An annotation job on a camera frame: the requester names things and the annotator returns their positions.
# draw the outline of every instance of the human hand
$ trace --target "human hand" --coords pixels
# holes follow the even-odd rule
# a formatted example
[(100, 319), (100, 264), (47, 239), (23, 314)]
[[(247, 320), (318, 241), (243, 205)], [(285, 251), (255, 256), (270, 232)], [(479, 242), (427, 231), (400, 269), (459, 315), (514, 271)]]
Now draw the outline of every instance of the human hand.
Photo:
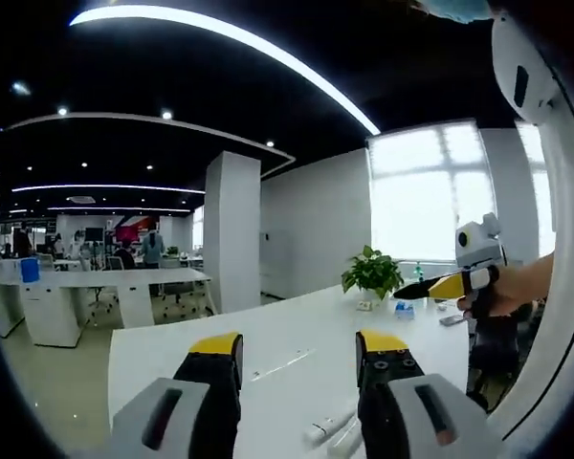
[[(520, 271), (510, 267), (497, 267), (499, 278), (493, 284), (495, 294), (489, 316), (508, 316), (523, 303), (530, 301), (523, 285)], [(464, 311), (465, 317), (471, 317), (472, 299), (466, 297), (457, 300), (457, 307)]]

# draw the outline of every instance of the small bottle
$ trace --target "small bottle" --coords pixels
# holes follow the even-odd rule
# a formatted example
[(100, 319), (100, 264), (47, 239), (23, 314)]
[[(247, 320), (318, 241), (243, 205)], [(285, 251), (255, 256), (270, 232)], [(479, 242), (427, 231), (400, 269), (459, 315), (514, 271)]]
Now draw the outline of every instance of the small bottle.
[(421, 268), (421, 263), (417, 261), (417, 266), (414, 268), (414, 276), (419, 279), (419, 282), (423, 282), (423, 269)]

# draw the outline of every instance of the window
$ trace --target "window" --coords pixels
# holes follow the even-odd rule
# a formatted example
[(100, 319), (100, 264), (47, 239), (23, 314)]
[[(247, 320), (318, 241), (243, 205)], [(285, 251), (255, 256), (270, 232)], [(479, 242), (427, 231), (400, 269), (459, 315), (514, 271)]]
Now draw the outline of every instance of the window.
[(544, 256), (555, 250), (555, 231), (553, 231), (551, 191), (548, 183), (546, 163), (542, 154), (540, 132), (537, 126), (524, 122), (518, 122), (517, 129), (529, 161), (529, 168), (534, 182), (536, 209), (538, 211), (539, 255)]
[(204, 206), (193, 211), (193, 225), (191, 232), (192, 246), (193, 249), (197, 251), (204, 245)]
[(454, 261), (456, 229), (496, 211), (472, 122), (371, 139), (369, 155), (372, 241), (391, 256)]

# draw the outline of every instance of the blue container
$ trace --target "blue container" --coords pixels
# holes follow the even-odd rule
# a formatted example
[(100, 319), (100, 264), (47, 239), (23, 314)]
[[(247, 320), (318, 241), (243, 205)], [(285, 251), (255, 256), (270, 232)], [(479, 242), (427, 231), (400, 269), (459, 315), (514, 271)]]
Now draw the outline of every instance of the blue container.
[(40, 278), (40, 269), (36, 258), (21, 260), (21, 279), (24, 282), (36, 282)]

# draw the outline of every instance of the black ceiling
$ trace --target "black ceiling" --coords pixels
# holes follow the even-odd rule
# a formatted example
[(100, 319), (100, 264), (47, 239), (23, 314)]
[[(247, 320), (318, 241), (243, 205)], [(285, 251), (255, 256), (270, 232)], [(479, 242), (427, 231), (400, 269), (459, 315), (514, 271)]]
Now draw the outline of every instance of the black ceiling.
[[(282, 161), (243, 142), (134, 120), (62, 119), (6, 129), (54, 115), (62, 105), (151, 117), (169, 109), (178, 121), (253, 142), (273, 140), (296, 157), (293, 166), (362, 147), (369, 135), (312, 83), (222, 35), (149, 19), (68, 27), (79, 12), (122, 1), (19, 3), (0, 7), (1, 211), (14, 203), (37, 211), (65, 206), (66, 197), (79, 194), (105, 197), (113, 206), (140, 206), (145, 199), (145, 207), (195, 208), (200, 195), (165, 191), (10, 190), (69, 183), (203, 189), (206, 167), (221, 151), (254, 156), (262, 171)], [(387, 0), (155, 4), (264, 37), (327, 78), (381, 131), (462, 118), (501, 125), (513, 117), (493, 75), (490, 23), (463, 26)], [(29, 96), (11, 90), (17, 80), (29, 86)]]

